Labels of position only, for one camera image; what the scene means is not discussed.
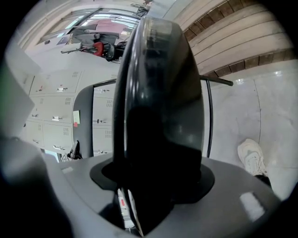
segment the locker door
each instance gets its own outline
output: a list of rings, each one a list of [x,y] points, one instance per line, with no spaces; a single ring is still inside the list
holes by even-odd
[[[110,84],[106,86],[94,88],[94,97],[97,98],[114,98],[116,84]]]
[[[33,80],[30,95],[44,93],[75,93],[81,71],[61,70],[38,74]]]
[[[112,152],[112,130],[93,128],[94,156]]]
[[[42,123],[26,121],[26,141],[36,145],[37,147],[44,146],[42,133]]]
[[[115,66],[116,64],[112,64],[111,67],[98,67],[86,69],[81,75],[78,90],[80,91],[89,85],[93,85],[110,79],[116,79],[118,67],[115,68]]]
[[[69,126],[44,124],[45,149],[57,153],[69,153],[72,147],[72,133]]]
[[[34,102],[34,108],[29,114],[28,119],[42,120],[42,112],[44,108],[44,97],[30,98]]]
[[[23,141],[27,141],[27,130],[26,127],[23,127],[20,134],[19,134],[19,138]]]
[[[112,125],[113,99],[93,98],[93,125]]]
[[[42,119],[45,121],[71,123],[73,103],[74,97],[45,97],[45,110],[42,114]]]

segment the cable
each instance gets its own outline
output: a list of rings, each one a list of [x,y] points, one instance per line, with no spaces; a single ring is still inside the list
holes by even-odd
[[[213,103],[212,103],[210,82],[206,80],[206,84],[207,84],[207,90],[208,90],[209,112],[210,112],[209,139],[208,139],[208,148],[207,148],[207,158],[209,158],[210,152],[211,152],[211,145],[212,145],[212,135],[213,135]]]

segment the white sneaker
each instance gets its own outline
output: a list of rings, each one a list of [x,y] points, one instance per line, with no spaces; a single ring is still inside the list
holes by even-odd
[[[244,164],[246,171],[253,176],[268,176],[265,169],[262,149],[257,142],[252,139],[246,139],[238,146],[238,156]]]

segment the tiled floor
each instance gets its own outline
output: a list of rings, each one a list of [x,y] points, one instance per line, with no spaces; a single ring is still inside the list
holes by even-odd
[[[233,80],[234,86],[211,86],[210,157],[243,167],[237,146],[246,138],[255,140],[263,150],[274,192],[287,198],[298,181],[298,61],[259,66],[224,78]]]

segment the window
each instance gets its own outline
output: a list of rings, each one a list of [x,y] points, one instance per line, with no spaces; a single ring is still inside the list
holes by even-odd
[[[82,19],[88,17],[96,10],[97,8],[89,8],[71,12],[55,24],[46,35],[40,39],[39,43],[68,34],[72,30],[72,27],[78,25]]]
[[[132,30],[139,23],[139,17],[134,16],[134,12],[111,8],[88,8],[71,12],[55,24],[43,37],[39,43],[46,40],[61,37],[71,33],[74,26],[86,26],[92,24],[94,20],[111,19],[112,22],[125,24],[127,28],[121,34],[130,35]]]

